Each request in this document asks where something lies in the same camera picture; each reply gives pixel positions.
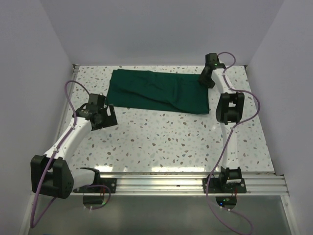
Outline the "dark green surgical cloth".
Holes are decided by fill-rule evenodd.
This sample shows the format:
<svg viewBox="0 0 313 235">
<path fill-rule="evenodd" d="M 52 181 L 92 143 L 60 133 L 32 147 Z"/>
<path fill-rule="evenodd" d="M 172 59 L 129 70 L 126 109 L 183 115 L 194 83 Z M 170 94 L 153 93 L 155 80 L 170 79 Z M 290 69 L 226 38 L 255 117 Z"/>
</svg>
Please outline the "dark green surgical cloth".
<svg viewBox="0 0 313 235">
<path fill-rule="evenodd" d="M 117 69 L 112 72 L 107 100 L 115 107 L 208 114 L 208 88 L 198 78 L 197 74 Z"/>
</svg>

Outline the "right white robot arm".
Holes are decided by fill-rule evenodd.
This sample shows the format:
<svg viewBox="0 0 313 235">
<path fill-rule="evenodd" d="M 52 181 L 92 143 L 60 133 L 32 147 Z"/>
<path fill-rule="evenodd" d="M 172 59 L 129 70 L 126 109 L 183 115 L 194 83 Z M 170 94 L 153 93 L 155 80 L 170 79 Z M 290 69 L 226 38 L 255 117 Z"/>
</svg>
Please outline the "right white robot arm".
<svg viewBox="0 0 313 235">
<path fill-rule="evenodd" d="M 245 95 L 235 91 L 226 75 L 226 66 L 216 53 L 205 56 L 205 66 L 198 82 L 212 89 L 217 87 L 220 97 L 216 108 L 216 120 L 221 125 L 224 147 L 219 161 L 218 178 L 210 178 L 209 192 L 233 192 L 242 183 L 242 172 L 238 160 L 237 134 L 234 127 L 243 116 Z"/>
</svg>

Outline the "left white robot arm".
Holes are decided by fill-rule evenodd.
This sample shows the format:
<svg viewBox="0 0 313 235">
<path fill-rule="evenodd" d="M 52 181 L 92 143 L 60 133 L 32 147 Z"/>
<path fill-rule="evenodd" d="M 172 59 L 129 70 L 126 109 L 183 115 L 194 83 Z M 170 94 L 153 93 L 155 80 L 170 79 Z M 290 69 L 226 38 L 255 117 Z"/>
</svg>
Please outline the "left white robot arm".
<svg viewBox="0 0 313 235">
<path fill-rule="evenodd" d="M 90 94 L 87 103 L 79 107 L 57 142 L 31 162 L 31 186 L 34 193 L 66 199 L 78 188 L 97 192 L 102 186 L 100 172 L 82 167 L 72 173 L 68 163 L 82 140 L 92 131 L 117 125 L 114 106 L 101 94 Z"/>
</svg>

